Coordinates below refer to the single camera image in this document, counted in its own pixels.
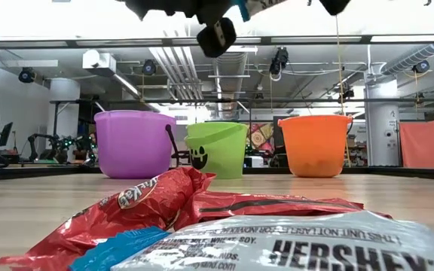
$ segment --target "bucket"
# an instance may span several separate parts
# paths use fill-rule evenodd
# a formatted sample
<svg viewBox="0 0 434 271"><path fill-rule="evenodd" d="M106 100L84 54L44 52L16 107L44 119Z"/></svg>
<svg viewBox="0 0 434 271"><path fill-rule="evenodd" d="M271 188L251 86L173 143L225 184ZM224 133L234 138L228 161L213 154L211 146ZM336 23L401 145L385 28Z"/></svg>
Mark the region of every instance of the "bucket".
<svg viewBox="0 0 434 271"><path fill-rule="evenodd" d="M191 163L220 179L242 177L247 126L239 123L196 123L187 126L185 138Z"/></svg>
<svg viewBox="0 0 434 271"><path fill-rule="evenodd" d="M351 117L340 115L279 120L292 174L307 178L339 175L344 163L347 124L351 121Z"/></svg>
<svg viewBox="0 0 434 271"><path fill-rule="evenodd" d="M150 111L95 115L99 167L110 178L153 178L169 169L176 120Z"/></svg>

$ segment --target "orange curtain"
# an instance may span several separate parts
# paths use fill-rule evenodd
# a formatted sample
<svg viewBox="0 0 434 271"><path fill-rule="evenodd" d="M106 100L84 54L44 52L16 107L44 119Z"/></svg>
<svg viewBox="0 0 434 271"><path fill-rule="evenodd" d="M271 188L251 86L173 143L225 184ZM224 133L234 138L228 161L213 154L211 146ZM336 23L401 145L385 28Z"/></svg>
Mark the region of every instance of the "orange curtain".
<svg viewBox="0 0 434 271"><path fill-rule="evenodd" d="M434 121L400 123L403 166L434 169Z"/></svg>

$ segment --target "green bucket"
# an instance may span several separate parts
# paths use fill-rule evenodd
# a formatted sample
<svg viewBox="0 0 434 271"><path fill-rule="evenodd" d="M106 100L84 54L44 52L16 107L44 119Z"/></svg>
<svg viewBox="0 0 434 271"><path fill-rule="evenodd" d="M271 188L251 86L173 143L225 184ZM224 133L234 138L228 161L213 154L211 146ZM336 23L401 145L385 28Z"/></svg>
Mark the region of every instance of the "green bucket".
<svg viewBox="0 0 434 271"><path fill-rule="evenodd" d="M187 133L185 143L195 169L215 173L220 179L242 177L247 126L225 122L196 123L187 126Z"/></svg>

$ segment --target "kit kat logo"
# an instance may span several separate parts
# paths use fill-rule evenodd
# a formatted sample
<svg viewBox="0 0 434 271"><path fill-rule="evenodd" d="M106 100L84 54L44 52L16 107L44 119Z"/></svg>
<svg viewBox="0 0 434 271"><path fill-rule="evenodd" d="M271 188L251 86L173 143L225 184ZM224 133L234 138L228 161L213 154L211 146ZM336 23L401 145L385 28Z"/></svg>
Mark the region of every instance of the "kit kat logo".
<svg viewBox="0 0 434 271"><path fill-rule="evenodd" d="M155 188L158 178L155 177L150 181L143 182L130 189L122 191L118 195L118 205L120 209L130 209L144 200Z"/></svg>

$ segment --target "red wrapper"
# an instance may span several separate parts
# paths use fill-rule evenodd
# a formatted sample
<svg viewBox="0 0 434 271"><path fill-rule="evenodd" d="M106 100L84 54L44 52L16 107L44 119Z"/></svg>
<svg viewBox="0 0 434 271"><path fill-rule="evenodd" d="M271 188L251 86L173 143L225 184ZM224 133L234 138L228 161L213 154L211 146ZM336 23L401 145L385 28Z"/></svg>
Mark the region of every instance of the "red wrapper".
<svg viewBox="0 0 434 271"><path fill-rule="evenodd" d="M174 224L176 230L192 224L234 215L333 215L362 211L362 203L344 199L311 200L303 196L251 195L203 191L192 196Z"/></svg>
<svg viewBox="0 0 434 271"><path fill-rule="evenodd" d="M67 270L101 239L151 226L165 230L172 226L188 199L206 190L214 176L192 168L165 172L100 200L68 219L23 256L2 257L0 265L11 265L18 271Z"/></svg>

